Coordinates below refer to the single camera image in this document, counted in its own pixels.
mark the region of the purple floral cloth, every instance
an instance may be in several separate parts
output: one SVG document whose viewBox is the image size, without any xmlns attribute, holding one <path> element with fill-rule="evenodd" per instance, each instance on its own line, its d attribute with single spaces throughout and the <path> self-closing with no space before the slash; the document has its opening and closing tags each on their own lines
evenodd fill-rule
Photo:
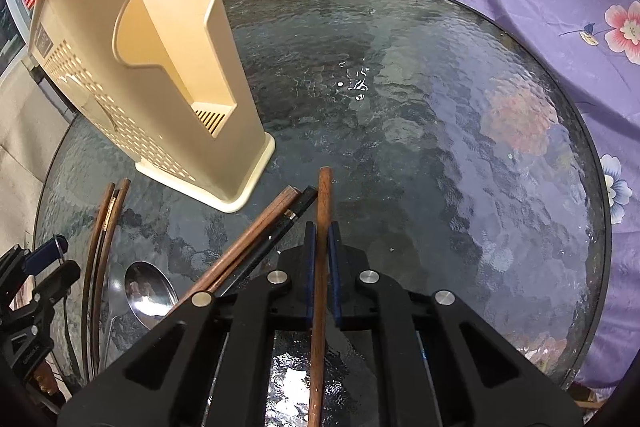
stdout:
<svg viewBox="0 0 640 427">
<path fill-rule="evenodd" d="M 610 389 L 640 347 L 640 2 L 457 0 L 519 40 L 563 85 L 593 137 L 612 222 L 609 288 L 577 380 Z"/>
</svg>

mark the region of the beige plastic utensil holder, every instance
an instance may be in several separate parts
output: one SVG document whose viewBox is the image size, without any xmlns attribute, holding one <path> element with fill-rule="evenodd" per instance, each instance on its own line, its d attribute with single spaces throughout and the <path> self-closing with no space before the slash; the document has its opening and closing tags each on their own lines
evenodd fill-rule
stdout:
<svg viewBox="0 0 640 427">
<path fill-rule="evenodd" d="M 31 54 L 150 178 L 223 212 L 273 150 L 222 0 L 37 0 Z"/>
</svg>

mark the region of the spoon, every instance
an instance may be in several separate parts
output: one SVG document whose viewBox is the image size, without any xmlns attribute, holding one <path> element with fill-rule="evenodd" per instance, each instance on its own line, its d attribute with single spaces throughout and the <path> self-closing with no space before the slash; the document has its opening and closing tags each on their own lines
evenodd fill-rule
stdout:
<svg viewBox="0 0 640 427">
<path fill-rule="evenodd" d="M 121 264 L 113 263 L 109 268 L 109 287 L 107 288 L 107 298 L 109 301 L 109 314 L 107 315 L 107 330 L 102 338 L 102 349 L 100 350 L 100 361 L 98 363 L 98 373 L 104 370 L 107 363 L 107 347 L 111 340 L 111 328 L 113 321 L 124 315 L 129 307 L 127 306 L 127 296 L 124 292 L 125 271 Z"/>
<path fill-rule="evenodd" d="M 150 330 L 178 301 L 174 287 L 152 264 L 135 261 L 124 276 L 129 307 L 143 326 Z"/>
</svg>

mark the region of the round glass tabletop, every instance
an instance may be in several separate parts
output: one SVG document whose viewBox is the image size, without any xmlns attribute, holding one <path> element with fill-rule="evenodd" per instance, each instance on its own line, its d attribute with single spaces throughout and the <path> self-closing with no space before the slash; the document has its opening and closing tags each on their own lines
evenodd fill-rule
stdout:
<svg viewBox="0 0 640 427">
<path fill-rule="evenodd" d="M 448 289 L 558 384 L 570 381 L 604 300 L 608 228 L 598 159 L 572 104 L 516 41 L 448 0 L 225 0 L 276 152 L 249 203 L 222 214 L 135 171 L 84 118 L 46 181 L 36 241 L 69 240 L 81 266 L 108 182 L 132 180 L 110 263 L 148 261 L 178 295 L 287 185 L 334 168 L 347 245 L 406 289 Z M 278 245 L 300 244 L 310 210 Z M 274 252 L 262 269 L 274 265 Z M 82 384 L 81 281 L 52 327 Z M 103 301 L 103 318 L 107 303 Z M 144 328 L 117 319 L 108 362 Z M 375 425 L 370 339 L 329 323 L 332 425 Z M 69 345 L 75 352 L 72 357 Z M 269 425 L 303 425 L 306 334 L 279 333 Z"/>
</svg>

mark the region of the metal screw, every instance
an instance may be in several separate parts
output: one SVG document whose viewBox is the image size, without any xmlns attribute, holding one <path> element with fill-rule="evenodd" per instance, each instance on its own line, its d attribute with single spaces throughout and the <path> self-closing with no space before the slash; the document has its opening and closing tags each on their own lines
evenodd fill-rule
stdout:
<svg viewBox="0 0 640 427">
<path fill-rule="evenodd" d="M 367 284 L 373 284 L 380 280 L 380 275 L 378 274 L 378 272 L 375 272 L 373 270 L 364 270 L 360 272 L 360 280 Z"/>
<path fill-rule="evenodd" d="M 436 302 L 443 306 L 449 306 L 456 300 L 456 296 L 449 290 L 440 290 L 436 293 Z"/>
<path fill-rule="evenodd" d="M 287 277 L 288 275 L 286 272 L 283 272 L 282 270 L 274 270 L 272 272 L 269 272 L 269 275 L 267 276 L 267 280 L 271 284 L 282 284 L 286 282 Z"/>
<path fill-rule="evenodd" d="M 198 308 L 204 308 L 204 306 L 209 306 L 211 304 L 212 298 L 211 294 L 207 292 L 198 292 L 196 295 L 191 297 L 191 304 L 197 306 Z"/>
</svg>

